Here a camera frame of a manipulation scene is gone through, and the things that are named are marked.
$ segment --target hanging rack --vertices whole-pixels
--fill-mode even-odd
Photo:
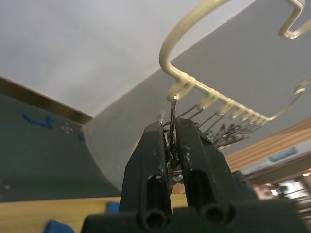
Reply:
[[[172,50],[174,49],[177,42],[183,37],[183,35],[186,34],[193,25],[195,25],[198,21],[204,18],[207,14],[228,1],[229,0],[203,1],[178,22],[178,24],[172,29],[170,34],[163,42],[159,56],[160,66],[164,72],[176,79],[175,84],[173,84],[173,86],[169,89],[167,93],[167,100],[169,102],[180,100],[185,95],[187,95],[193,88],[196,88],[205,93],[205,96],[196,105],[196,108],[199,111],[208,108],[216,100],[222,100],[223,105],[218,111],[219,116],[223,116],[229,110],[234,109],[234,112],[231,115],[232,119],[236,119],[239,115],[243,114],[243,117],[241,119],[242,122],[249,120],[250,123],[256,123],[256,125],[262,126],[265,123],[287,112],[299,100],[299,98],[305,91],[305,86],[311,83],[311,79],[302,82],[295,89],[294,93],[296,94],[296,97],[286,108],[282,109],[280,112],[276,113],[271,117],[267,117],[219,93],[213,88],[204,85],[203,83],[197,81],[194,77],[177,69],[171,64],[170,55],[172,53]],[[280,35],[288,39],[295,39],[311,29],[311,20],[303,24],[296,31],[290,31],[290,27],[293,25],[293,23],[297,20],[297,18],[303,11],[305,1],[289,0],[289,2],[294,6],[294,10],[281,27]]]

